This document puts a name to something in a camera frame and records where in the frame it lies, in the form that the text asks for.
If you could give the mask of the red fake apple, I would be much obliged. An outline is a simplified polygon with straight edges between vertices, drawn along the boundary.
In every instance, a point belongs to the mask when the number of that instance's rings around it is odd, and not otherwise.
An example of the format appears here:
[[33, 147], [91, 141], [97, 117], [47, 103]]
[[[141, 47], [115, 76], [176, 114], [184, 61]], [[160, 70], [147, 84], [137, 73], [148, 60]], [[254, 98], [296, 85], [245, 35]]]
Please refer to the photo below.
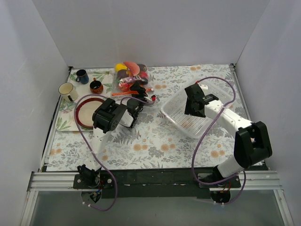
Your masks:
[[119, 88], [122, 92], [127, 92], [127, 91], [129, 91], [129, 87], [130, 87], [129, 83], [126, 83], [126, 82], [120, 82], [120, 83], [118, 84], [118, 88]]

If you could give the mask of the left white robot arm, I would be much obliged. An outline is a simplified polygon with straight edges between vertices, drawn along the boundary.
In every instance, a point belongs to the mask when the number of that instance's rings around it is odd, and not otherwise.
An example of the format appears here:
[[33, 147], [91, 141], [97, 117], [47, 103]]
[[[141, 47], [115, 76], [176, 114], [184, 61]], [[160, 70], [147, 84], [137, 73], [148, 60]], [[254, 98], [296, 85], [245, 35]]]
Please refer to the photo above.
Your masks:
[[156, 101], [156, 96], [148, 96], [146, 89], [138, 82], [135, 82], [130, 90], [134, 93], [125, 97], [126, 104], [118, 104], [115, 100], [107, 98], [91, 116], [93, 137], [91, 143], [86, 143], [92, 156], [83, 165], [77, 167], [80, 181], [89, 188], [96, 188], [103, 184], [100, 170], [105, 167], [100, 163], [98, 154], [106, 148], [110, 134], [118, 125], [133, 128], [143, 107], [152, 105]]

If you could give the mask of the clear zip top bag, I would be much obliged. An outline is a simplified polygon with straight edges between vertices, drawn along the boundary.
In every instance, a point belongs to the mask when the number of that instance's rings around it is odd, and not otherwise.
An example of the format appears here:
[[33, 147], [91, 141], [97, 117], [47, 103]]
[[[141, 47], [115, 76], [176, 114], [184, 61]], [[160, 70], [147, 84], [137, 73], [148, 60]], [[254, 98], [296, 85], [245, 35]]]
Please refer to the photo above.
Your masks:
[[129, 83], [130, 87], [137, 81], [140, 83], [142, 87], [146, 89], [146, 93], [152, 92], [154, 88], [152, 87], [153, 79], [148, 71], [148, 68], [145, 64], [139, 64], [135, 62], [122, 62], [127, 67], [127, 70], [120, 70], [115, 72], [113, 76], [113, 84], [112, 84], [112, 94], [111, 96], [122, 96], [132, 94], [132, 91], [122, 92], [118, 88], [118, 84], [120, 82]]

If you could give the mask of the yellow fake lemon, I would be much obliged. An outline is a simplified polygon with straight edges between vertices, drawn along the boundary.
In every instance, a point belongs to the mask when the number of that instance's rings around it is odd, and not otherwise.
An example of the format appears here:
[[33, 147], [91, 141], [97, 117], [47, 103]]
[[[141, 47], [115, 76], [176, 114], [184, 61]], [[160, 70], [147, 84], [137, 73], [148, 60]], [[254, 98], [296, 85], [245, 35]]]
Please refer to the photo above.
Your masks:
[[122, 63], [118, 63], [115, 65], [114, 70], [115, 72], [118, 72], [120, 70], [127, 70], [127, 67]]

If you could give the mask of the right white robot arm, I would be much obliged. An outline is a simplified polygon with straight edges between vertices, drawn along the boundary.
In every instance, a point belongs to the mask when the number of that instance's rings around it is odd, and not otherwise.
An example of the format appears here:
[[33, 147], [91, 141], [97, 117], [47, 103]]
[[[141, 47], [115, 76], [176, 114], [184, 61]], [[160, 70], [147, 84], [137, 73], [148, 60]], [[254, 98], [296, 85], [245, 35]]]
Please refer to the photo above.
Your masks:
[[197, 83], [185, 88], [185, 93], [186, 115], [212, 119], [212, 124], [218, 123], [235, 140], [232, 157], [215, 166], [212, 173], [204, 178], [193, 175], [201, 185], [226, 186], [238, 173], [272, 155], [267, 126], [263, 122], [252, 122], [242, 118], [226, 108], [215, 95], [205, 95]]

